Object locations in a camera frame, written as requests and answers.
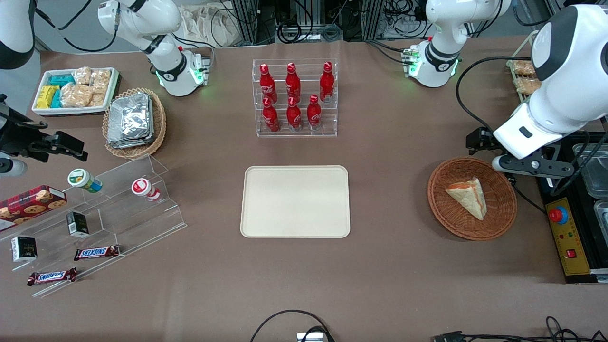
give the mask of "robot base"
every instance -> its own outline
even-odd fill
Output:
[[[206,75],[201,71],[201,55],[193,54],[188,50],[183,50],[182,53],[186,57],[186,68],[182,71],[175,81],[168,82],[156,73],[163,88],[173,96],[186,96],[202,86],[206,79]]]
[[[406,76],[416,79],[424,86],[437,88],[445,85],[450,77],[454,75],[458,62],[454,63],[451,67],[446,63],[446,69],[444,71],[437,71],[435,66],[428,61],[426,54],[424,53],[424,50],[429,43],[428,40],[425,40],[418,45],[412,45],[410,50],[417,51],[418,57],[413,64],[405,65],[404,69],[406,70]]]

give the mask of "small black box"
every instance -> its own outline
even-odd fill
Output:
[[[36,239],[29,236],[16,236],[10,241],[13,247],[13,261],[34,261],[38,257]]]
[[[67,227],[71,236],[87,237],[89,236],[89,227],[86,225],[86,217],[78,212],[70,212],[67,215]]]

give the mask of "coca-cola bottle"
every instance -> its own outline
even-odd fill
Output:
[[[277,89],[274,85],[274,79],[268,71],[268,65],[260,65],[260,73],[260,87],[262,88],[262,94],[264,94],[264,97],[269,98],[272,101],[272,104],[277,103]]]
[[[300,103],[300,77],[295,73],[295,64],[290,63],[287,65],[287,77],[285,78],[287,85],[287,96],[293,97],[296,103]]]
[[[264,116],[264,123],[270,130],[270,132],[278,132],[281,129],[281,125],[278,121],[277,110],[272,106],[271,100],[265,97],[262,100],[264,110],[262,110],[262,116]]]
[[[287,122],[289,122],[289,130],[292,132],[299,132],[302,130],[302,120],[300,118],[300,108],[294,97],[287,99]]]
[[[319,97],[315,94],[310,95],[310,103],[306,109],[308,116],[308,127],[311,131],[318,131],[321,128],[321,105],[319,105]]]
[[[334,100],[334,73],[332,72],[333,65],[331,62],[326,61],[323,65],[323,75],[321,75],[321,91],[319,97],[321,102],[328,103]]]

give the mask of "brown table surface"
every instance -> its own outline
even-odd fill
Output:
[[[469,40],[460,72],[479,58],[511,54],[523,39]],[[290,57],[339,58],[338,137],[256,137],[252,59]],[[154,156],[170,170],[167,187],[188,227],[43,299],[29,296],[2,251],[2,341],[248,341],[283,309],[314,312],[343,342],[427,341],[453,330],[534,336],[545,333],[547,315],[583,336],[608,329],[608,287],[564,284],[547,219],[521,198],[513,227],[490,242],[459,239],[434,219],[428,177],[440,162],[467,155],[465,136],[478,127],[456,102],[455,77],[424,88],[364,43],[273,44],[218,50],[209,86],[176,98],[141,53],[42,53],[42,61],[43,70],[112,66],[123,75],[122,91],[146,87],[159,95],[168,128]],[[462,97],[494,127],[518,103],[502,61],[467,75]],[[39,184],[64,189],[76,167],[102,173],[125,162],[105,150],[100,116],[45,121],[85,141],[89,161],[31,161],[24,177],[0,181],[3,197]],[[249,166],[328,164],[348,169],[349,236],[241,235]],[[534,179],[519,178],[540,203]],[[257,340],[294,341],[313,325],[288,314]]]

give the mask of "brown wicker basket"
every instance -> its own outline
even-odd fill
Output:
[[[477,220],[445,189],[477,177],[486,198],[488,213]],[[515,192],[506,177],[477,158],[454,158],[441,163],[431,174],[427,196],[433,214],[450,232],[469,240],[485,241],[504,234],[517,215]]]
[[[131,96],[139,91],[145,92],[152,98],[154,134],[156,135],[156,138],[150,145],[135,146],[123,149],[113,148],[108,145],[108,143],[106,143],[106,149],[117,157],[123,157],[126,159],[137,159],[146,154],[151,155],[152,153],[156,152],[156,150],[158,150],[158,148],[162,144],[162,141],[165,139],[165,132],[167,131],[167,117],[165,115],[165,108],[163,108],[161,100],[152,90],[142,88],[129,89],[125,92],[121,92],[120,94],[118,94],[116,98]],[[109,111],[110,108],[106,108],[106,113],[103,115],[102,133],[103,137],[106,138],[106,140],[108,139]]]

